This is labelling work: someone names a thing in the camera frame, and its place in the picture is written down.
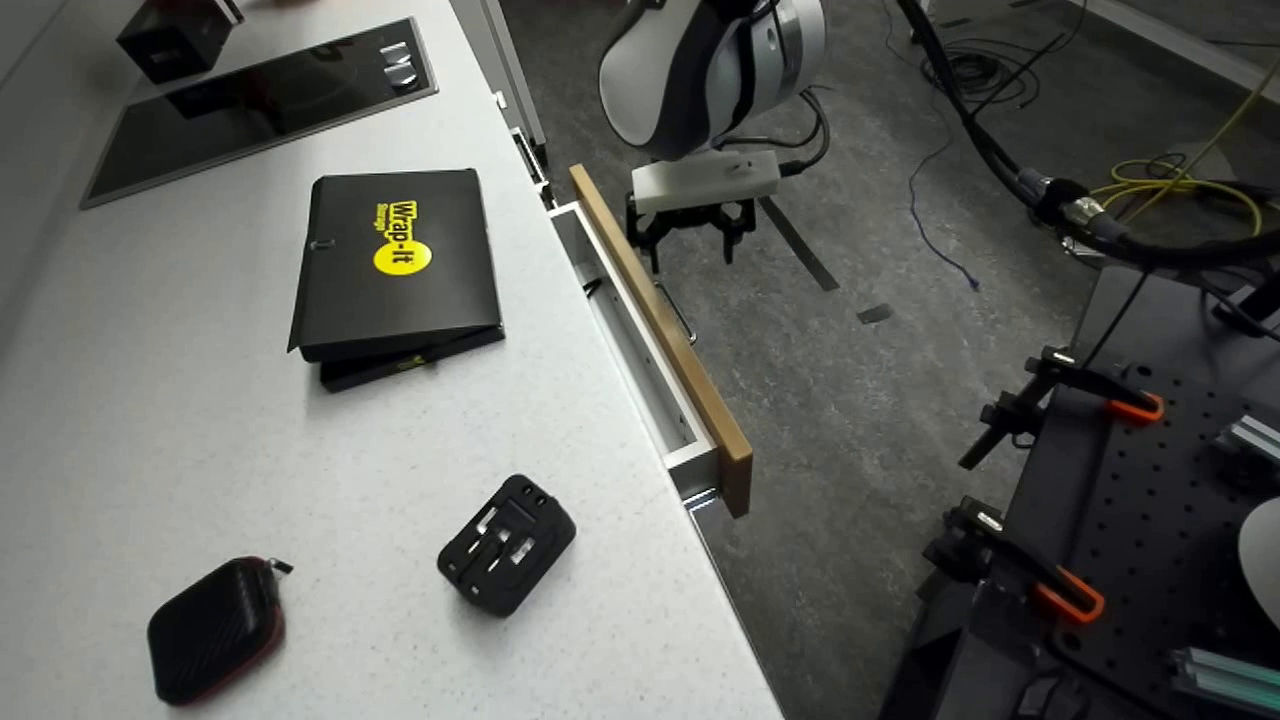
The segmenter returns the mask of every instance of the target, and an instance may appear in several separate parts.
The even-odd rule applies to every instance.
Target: red clip
[[[1086,604],[1065,601],[1052,583],[1036,583],[1033,596],[1036,596],[1042,614],[1056,615],[1069,630],[1087,630],[1087,625],[1106,621],[1109,596],[1098,592],[1092,583],[1086,583],[1069,567],[1056,567],[1056,571],[1073,589],[1073,596],[1086,601]]]
[[[1163,395],[1150,392],[1154,407],[1141,404],[1126,404],[1126,399],[1109,399],[1109,416],[1118,426],[1134,426],[1134,429],[1162,429],[1163,426]]]

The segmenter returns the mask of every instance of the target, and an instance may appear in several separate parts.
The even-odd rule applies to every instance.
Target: black case
[[[281,648],[277,571],[288,566],[230,559],[152,615],[148,644],[164,704],[196,704]]]
[[[418,201],[433,268],[388,279],[371,268],[383,243],[375,206]],[[395,174],[322,177],[288,348],[322,364],[329,392],[503,341],[482,177]]]

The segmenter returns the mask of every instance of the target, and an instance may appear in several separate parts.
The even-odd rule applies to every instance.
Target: metal frame
[[[471,42],[471,51],[475,51],[491,92],[500,92],[500,114],[507,115],[507,124],[520,124],[520,133],[536,150],[545,150],[550,133],[545,133],[545,122],[534,103],[503,3],[500,0],[452,0],[452,10]]]
[[[1241,89],[1257,89],[1265,79],[1265,67],[1154,16],[1154,14],[1141,14],[1126,0],[1076,0],[1082,10],[1087,10],[1092,16],[1118,24],[1118,27],[1127,27],[1134,37],[1189,62],[1189,66],[1200,66],[1205,74],[1227,79],[1227,86],[1241,86]]]

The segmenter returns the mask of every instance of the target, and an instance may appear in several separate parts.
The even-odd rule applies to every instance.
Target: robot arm
[[[622,142],[676,161],[798,97],[821,51],[821,0],[636,0],[604,47],[602,103]]]

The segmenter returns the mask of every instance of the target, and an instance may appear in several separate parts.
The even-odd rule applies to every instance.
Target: black cable
[[[780,177],[802,177],[802,174],[810,174],[812,164],[821,164],[829,152],[834,152],[834,124],[829,124],[829,114],[824,114],[824,103],[818,100],[818,92],[810,89],[810,92],[802,92],[806,97],[806,103],[818,114],[818,122],[821,122],[821,150],[810,155],[810,161],[788,161],[788,164],[780,164]]]
[[[1141,279],[1127,287],[1126,303],[1118,310],[1112,323],[1106,329],[1106,335],[1092,345],[1092,353],[1086,355],[1082,367],[1092,367],[1092,361],[1109,348],[1109,341],[1118,335],[1118,329],[1126,323],[1134,300],[1150,287],[1154,268],[1141,272]]]
[[[821,103],[818,103],[812,89],[810,89],[810,92],[802,92],[802,100],[806,100],[806,103],[810,103],[810,114],[812,114],[812,128],[810,128],[802,142],[778,142],[778,135],[724,135],[724,142],[718,142],[714,150],[745,150],[745,146],[753,146],[753,150],[810,150],[810,146],[824,133],[829,115],[821,114]]]
[[[1021,62],[1012,51],[994,51],[983,46],[952,46],[949,47],[957,66],[957,86],[965,103],[1036,103],[1042,100],[1042,77],[1036,74],[1015,74]],[[942,89],[935,74],[928,62],[921,62],[921,77]]]
[[[898,0],[901,14],[907,16],[935,79],[942,79],[942,92],[945,100],[952,103],[952,114],[960,115],[976,155],[994,168],[994,177],[1015,198],[1026,201],[1027,207],[1042,201],[1042,194],[1033,194],[1026,182],[1021,182],[1021,164],[994,142],[994,133],[983,124],[976,124],[976,115],[967,115],[965,107],[965,97],[957,89],[957,67],[949,62],[949,47],[942,46],[931,20],[925,16],[925,10],[917,0]]]
[[[957,255],[949,255],[945,249],[935,249],[935,241],[928,238],[928,225],[925,225],[925,218],[921,218],[921,187],[917,187],[917,186],[921,186],[921,177],[925,177],[928,164],[935,164],[942,155],[949,155],[949,152],[957,150],[957,142],[960,142],[960,135],[949,135],[949,146],[942,146],[935,152],[928,152],[928,155],[914,168],[914,177],[907,177],[907,218],[914,218],[914,225],[917,225],[921,243],[925,243],[942,265],[949,265],[952,272],[960,272],[971,292],[979,292],[983,283],[979,283]]]
[[[1026,66],[1010,67],[967,115],[979,115],[983,107],[994,107],[994,100],[997,100],[1004,89],[1012,89],[1021,77],[1033,77],[1033,67],[1036,67],[1047,51],[1056,51],[1065,42],[1069,42],[1069,31],[1052,37],[1052,42],[1042,46]],[[935,249],[935,241],[931,241],[931,232],[928,232],[928,225],[925,225],[925,218],[921,218],[921,187],[917,187],[917,186],[921,186],[921,177],[925,177],[928,164],[935,164],[942,155],[949,155],[949,152],[957,150],[957,142],[960,142],[960,135],[945,142],[935,152],[928,152],[928,155],[914,168],[914,177],[907,177],[907,218],[914,218],[914,225],[917,225],[921,243],[925,243],[942,265],[949,265],[952,272],[960,272],[971,292],[979,292],[983,283],[967,272],[967,265],[960,265],[957,255],[949,255],[945,249]]]

